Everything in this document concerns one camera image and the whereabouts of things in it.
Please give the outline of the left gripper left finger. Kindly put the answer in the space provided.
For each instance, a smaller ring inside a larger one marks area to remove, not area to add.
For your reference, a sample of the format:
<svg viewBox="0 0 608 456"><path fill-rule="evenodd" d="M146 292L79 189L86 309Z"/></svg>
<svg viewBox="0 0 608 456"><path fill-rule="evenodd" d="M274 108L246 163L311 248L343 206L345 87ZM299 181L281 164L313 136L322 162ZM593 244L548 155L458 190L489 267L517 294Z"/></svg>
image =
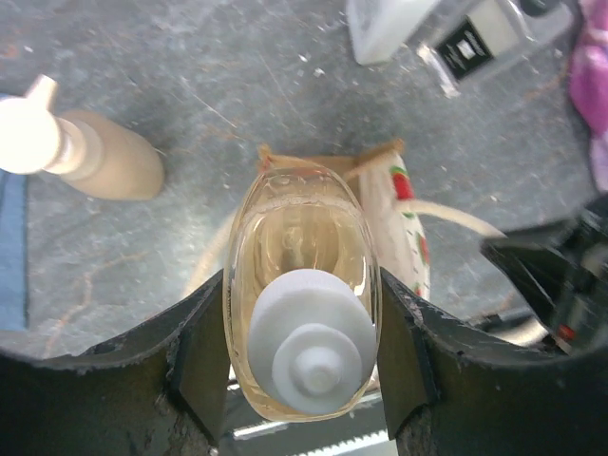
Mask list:
<svg viewBox="0 0 608 456"><path fill-rule="evenodd" d="M5 455L206 455L229 359L222 276L77 356L1 354Z"/></svg>

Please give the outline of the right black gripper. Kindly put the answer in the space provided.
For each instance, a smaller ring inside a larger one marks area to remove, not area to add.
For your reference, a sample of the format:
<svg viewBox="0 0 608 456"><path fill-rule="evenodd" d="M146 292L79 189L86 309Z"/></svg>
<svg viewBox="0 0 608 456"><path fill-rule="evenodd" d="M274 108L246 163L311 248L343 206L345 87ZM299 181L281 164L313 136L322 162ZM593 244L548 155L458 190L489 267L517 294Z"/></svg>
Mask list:
<svg viewBox="0 0 608 456"><path fill-rule="evenodd" d="M514 285L565 352L607 346L607 196L577 215L482 241L481 253Z"/></svg>

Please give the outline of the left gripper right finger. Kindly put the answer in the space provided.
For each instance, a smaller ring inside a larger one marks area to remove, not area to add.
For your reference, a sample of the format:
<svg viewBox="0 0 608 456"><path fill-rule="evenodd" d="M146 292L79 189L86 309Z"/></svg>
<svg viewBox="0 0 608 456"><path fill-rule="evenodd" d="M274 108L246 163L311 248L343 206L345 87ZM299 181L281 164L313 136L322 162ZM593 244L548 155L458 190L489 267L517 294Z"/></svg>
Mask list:
<svg viewBox="0 0 608 456"><path fill-rule="evenodd" d="M473 328L381 274L378 369L403 455L603 455L607 351L557 355Z"/></svg>

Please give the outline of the amber liquid bottle white cap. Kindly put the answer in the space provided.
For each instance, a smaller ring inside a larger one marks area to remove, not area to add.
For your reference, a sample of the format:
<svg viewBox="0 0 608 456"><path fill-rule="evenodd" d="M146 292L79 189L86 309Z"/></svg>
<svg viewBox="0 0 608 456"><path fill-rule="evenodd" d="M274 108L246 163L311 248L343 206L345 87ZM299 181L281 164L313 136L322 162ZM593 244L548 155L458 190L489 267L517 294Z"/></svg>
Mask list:
<svg viewBox="0 0 608 456"><path fill-rule="evenodd" d="M348 185L320 165L263 171L237 211L223 269L223 322L238 384L270 421L353 408L374 371L380 272Z"/></svg>

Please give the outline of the pink cloth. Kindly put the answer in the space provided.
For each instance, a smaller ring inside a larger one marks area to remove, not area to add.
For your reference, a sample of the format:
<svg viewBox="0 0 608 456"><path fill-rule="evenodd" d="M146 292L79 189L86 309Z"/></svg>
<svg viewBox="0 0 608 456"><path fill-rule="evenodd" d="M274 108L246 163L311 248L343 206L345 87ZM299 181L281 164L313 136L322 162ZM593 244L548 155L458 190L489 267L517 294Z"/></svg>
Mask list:
<svg viewBox="0 0 608 456"><path fill-rule="evenodd" d="M590 132L590 169L607 192L607 1L579 1L583 24L570 61L569 94Z"/></svg>

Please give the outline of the clear square bottle black cap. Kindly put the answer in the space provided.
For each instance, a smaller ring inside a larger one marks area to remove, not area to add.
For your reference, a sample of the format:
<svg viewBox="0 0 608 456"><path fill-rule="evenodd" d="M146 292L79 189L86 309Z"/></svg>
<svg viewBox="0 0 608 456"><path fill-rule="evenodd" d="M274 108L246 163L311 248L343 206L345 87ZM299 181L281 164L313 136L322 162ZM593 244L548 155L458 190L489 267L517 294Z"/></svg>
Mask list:
<svg viewBox="0 0 608 456"><path fill-rule="evenodd" d="M417 54L452 98L551 44L574 20L565 1L466 1Z"/></svg>

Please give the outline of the beige pump lotion bottle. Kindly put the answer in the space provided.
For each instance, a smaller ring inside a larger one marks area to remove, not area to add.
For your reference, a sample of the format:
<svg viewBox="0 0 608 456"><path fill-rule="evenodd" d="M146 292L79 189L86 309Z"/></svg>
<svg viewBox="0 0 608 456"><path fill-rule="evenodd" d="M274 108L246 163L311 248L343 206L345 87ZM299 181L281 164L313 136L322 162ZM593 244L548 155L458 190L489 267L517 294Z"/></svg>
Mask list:
<svg viewBox="0 0 608 456"><path fill-rule="evenodd" d="M58 83L41 74L22 96L1 98L1 169L40 172L103 200L152 200L164 168L141 135L103 115L73 109L53 112Z"/></svg>

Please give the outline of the blue cloth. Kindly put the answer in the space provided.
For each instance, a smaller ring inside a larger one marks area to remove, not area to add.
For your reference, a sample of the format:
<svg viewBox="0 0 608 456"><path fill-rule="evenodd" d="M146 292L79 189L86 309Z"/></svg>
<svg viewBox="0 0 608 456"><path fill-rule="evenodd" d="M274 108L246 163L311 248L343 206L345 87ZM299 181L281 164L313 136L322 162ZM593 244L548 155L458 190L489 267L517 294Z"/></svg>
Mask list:
<svg viewBox="0 0 608 456"><path fill-rule="evenodd" d="M27 177L1 171L1 330L28 326Z"/></svg>

